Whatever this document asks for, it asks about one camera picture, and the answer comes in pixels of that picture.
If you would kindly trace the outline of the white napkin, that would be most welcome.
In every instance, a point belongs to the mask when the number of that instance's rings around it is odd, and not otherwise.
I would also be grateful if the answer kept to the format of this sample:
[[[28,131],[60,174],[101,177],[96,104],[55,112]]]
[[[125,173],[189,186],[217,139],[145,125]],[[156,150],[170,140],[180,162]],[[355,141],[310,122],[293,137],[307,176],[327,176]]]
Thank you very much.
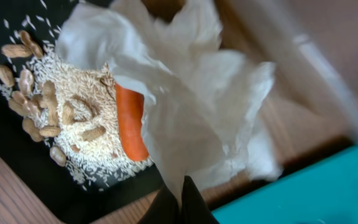
[[[114,1],[78,4],[58,38],[64,61],[107,65],[120,86],[144,96],[142,139],[177,200],[186,176],[203,190],[242,170],[251,179],[282,173],[258,119],[275,64],[220,49],[221,31],[212,1],[187,1],[170,23],[140,1]]]

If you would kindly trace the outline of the orange carrot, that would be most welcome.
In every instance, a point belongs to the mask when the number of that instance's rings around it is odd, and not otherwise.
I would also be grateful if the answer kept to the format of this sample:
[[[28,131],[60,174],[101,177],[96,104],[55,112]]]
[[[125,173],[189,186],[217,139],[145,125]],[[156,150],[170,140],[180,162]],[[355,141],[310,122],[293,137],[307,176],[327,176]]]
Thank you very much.
[[[126,156],[132,161],[143,161],[149,153],[142,140],[144,96],[115,84],[119,137]]]

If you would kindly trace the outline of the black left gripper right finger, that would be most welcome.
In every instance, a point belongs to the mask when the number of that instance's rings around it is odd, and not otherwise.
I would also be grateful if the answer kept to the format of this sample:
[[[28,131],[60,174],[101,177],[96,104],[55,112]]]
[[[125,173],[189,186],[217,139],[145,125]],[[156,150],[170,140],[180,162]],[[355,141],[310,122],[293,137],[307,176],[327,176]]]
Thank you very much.
[[[184,224],[218,224],[190,176],[185,176],[182,190],[181,219]]]

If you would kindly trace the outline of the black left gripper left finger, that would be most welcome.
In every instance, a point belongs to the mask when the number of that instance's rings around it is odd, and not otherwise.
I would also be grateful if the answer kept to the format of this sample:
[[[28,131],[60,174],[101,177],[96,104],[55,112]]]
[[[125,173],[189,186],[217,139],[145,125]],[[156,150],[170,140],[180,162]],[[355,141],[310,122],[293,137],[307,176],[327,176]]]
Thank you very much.
[[[151,203],[149,209],[138,224],[178,224],[178,203],[166,185],[163,185]]]

